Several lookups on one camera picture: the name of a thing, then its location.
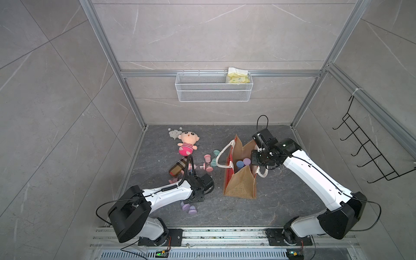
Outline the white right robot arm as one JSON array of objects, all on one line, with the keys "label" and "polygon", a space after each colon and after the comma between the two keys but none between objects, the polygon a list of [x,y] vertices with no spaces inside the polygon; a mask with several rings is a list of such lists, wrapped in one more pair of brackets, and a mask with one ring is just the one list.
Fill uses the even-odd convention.
[{"label": "white right robot arm", "polygon": [[306,183],[321,199],[325,210],[305,217],[294,217],[285,224],[282,236],[287,245],[295,245],[310,235],[329,235],[343,239],[361,219],[367,198],[342,186],[318,165],[302,147],[290,138],[278,141],[268,129],[252,136],[256,143],[251,153],[253,165],[269,169],[285,166]]}]

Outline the blue hourglass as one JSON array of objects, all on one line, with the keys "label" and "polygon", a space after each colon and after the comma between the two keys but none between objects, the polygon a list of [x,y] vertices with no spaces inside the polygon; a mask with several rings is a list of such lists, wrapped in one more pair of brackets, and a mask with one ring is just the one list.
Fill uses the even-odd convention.
[{"label": "blue hourglass", "polygon": [[236,162],[236,166],[238,169],[242,169],[243,167],[245,167],[245,163],[241,160]]}]

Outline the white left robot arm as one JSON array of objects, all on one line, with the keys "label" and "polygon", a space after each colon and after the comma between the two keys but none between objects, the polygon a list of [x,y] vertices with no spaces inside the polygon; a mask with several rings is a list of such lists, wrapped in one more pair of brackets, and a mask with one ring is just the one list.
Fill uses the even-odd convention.
[{"label": "white left robot arm", "polygon": [[142,190],[135,185],[114,201],[108,217],[120,243],[139,237],[161,245],[168,238],[169,230],[161,218],[152,218],[150,214],[178,201],[203,202],[213,188],[214,181],[209,174],[187,175],[171,185],[153,189]]}]

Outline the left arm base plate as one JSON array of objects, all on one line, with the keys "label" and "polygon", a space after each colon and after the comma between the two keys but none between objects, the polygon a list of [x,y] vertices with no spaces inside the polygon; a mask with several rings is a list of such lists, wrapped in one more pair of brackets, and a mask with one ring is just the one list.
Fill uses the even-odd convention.
[{"label": "left arm base plate", "polygon": [[150,240],[149,238],[140,238],[138,246],[147,247],[180,247],[183,240],[183,229],[169,229],[165,231],[156,240]]}]

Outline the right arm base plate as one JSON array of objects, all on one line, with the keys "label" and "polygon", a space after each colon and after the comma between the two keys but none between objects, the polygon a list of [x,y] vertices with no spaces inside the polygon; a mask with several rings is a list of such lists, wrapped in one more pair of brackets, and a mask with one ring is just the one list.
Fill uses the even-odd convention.
[{"label": "right arm base plate", "polygon": [[292,231],[283,228],[268,228],[265,230],[270,246],[312,246],[310,237],[300,238]]}]

